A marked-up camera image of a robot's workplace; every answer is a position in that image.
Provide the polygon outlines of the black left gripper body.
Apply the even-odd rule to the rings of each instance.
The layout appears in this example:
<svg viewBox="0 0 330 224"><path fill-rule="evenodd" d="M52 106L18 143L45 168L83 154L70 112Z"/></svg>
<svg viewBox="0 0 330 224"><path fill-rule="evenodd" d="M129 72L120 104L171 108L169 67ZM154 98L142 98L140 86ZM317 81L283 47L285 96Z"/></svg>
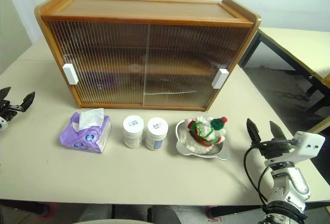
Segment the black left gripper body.
<svg viewBox="0 0 330 224"><path fill-rule="evenodd" d="M23 112L20 105L11 105L7 100L1 100L1 118L5 121L11 121L18 112Z"/></svg>

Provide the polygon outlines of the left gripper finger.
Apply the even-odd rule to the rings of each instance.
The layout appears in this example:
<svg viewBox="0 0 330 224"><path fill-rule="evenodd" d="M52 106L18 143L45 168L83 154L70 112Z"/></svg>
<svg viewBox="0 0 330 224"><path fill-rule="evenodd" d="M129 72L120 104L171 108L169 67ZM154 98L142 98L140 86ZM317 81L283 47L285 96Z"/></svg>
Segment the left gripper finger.
<svg viewBox="0 0 330 224"><path fill-rule="evenodd" d="M4 100L5 97L8 95L9 91L11 90L11 87L5 87L0 90L0 100Z"/></svg>
<svg viewBox="0 0 330 224"><path fill-rule="evenodd" d="M23 103L21 104L21 112L25 112L31 106L35 98L35 92L29 93L24 99Z"/></svg>

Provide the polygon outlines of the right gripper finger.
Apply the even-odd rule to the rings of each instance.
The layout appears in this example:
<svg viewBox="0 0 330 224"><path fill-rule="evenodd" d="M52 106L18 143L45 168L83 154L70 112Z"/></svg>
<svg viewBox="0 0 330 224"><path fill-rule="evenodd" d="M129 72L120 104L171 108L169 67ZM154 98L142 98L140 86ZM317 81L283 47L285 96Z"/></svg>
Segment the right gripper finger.
<svg viewBox="0 0 330 224"><path fill-rule="evenodd" d="M286 140L286 136L284 135L282 129L273 121L269 121L270 130L275 139Z"/></svg>
<svg viewBox="0 0 330 224"><path fill-rule="evenodd" d="M259 143L261 141L259 130L256 124L250 118L247 118L246 127L252 143Z"/></svg>

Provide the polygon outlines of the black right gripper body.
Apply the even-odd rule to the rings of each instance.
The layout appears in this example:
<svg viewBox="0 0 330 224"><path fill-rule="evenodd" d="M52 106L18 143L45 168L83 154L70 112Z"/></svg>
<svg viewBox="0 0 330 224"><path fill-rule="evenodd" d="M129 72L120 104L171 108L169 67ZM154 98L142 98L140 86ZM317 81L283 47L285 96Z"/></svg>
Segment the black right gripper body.
<svg viewBox="0 0 330 224"><path fill-rule="evenodd" d="M257 142L254 147L259 150L260 154L265 159L273 159L282 156L284 153L289 153L291 142L288 140L276 140Z"/></svg>

